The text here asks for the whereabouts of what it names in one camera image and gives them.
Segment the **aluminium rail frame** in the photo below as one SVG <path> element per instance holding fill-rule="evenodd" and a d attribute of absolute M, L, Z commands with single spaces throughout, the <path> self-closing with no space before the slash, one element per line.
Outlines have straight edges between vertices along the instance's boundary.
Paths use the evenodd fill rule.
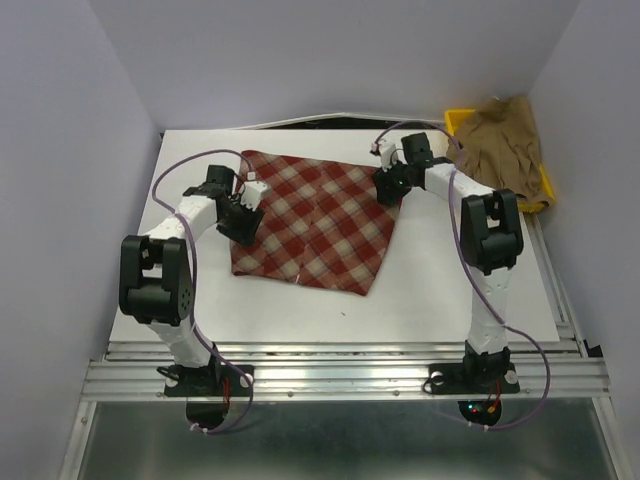
<path fill-rule="evenodd" d="M 505 432 L 462 425 L 454 398 L 422 391 L 451 343 L 231 344 L 256 368 L 240 427 L 189 431 L 166 397 L 156 342 L 113 342 L 87 371 L 60 475 L 64 479 L 629 479 L 605 361 L 587 348 L 535 217 L 526 221 L 559 340 L 542 362 L 515 345 L 522 390 L 503 400 Z"/>

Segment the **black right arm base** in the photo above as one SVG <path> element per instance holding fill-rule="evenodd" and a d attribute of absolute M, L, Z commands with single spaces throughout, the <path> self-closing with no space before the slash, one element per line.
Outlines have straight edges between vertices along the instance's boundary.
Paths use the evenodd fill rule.
<path fill-rule="evenodd" d="M 436 396 L 516 394 L 521 391 L 515 367 L 465 367 L 462 362 L 433 363 L 427 366 L 428 375 L 422 391 Z"/>

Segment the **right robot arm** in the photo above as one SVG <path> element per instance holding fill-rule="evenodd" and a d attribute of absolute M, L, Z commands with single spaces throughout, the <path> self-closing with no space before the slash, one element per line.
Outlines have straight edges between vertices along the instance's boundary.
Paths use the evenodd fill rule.
<path fill-rule="evenodd" d="M 445 157 L 434 156 L 426 134 L 399 145 L 377 138 L 371 153 L 380 167 L 373 175 L 377 201 L 396 206 L 420 188 L 446 200 L 454 244 L 472 288 L 471 324 L 461 361 L 433 364 L 423 389 L 433 395 L 519 389 L 511 362 L 506 321 L 507 289 L 524 248 L 516 195 L 487 187 Z"/>

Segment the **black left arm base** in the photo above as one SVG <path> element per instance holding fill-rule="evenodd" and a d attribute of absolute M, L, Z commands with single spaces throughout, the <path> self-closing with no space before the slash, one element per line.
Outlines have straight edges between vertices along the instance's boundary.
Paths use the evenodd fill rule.
<path fill-rule="evenodd" d="M 164 379 L 164 395 L 169 398 L 250 396 L 246 379 L 227 365 L 200 368 L 169 365 L 157 367 L 156 371 Z"/>

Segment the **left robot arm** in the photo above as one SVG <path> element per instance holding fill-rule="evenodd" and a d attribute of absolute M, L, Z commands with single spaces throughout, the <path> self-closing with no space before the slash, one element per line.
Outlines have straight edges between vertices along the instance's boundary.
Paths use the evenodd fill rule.
<path fill-rule="evenodd" d="M 168 347 L 174 364 L 160 372 L 172 391 L 210 394 L 222 384 L 215 343 L 194 319 L 195 243 L 214 227 L 240 246 L 252 245 L 269 190 L 253 173 L 243 180 L 229 167 L 211 165 L 205 181 L 185 190 L 160 224 L 121 243 L 119 308 Z"/>

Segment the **red plaid skirt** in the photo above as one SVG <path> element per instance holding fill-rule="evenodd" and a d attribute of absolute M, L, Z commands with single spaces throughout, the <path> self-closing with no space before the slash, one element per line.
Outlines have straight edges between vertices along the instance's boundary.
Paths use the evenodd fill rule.
<path fill-rule="evenodd" d="M 371 166 L 247 150 L 241 176 L 270 190 L 255 242 L 230 248 L 231 272 L 365 296 L 390 246 L 398 206 L 377 201 Z"/>

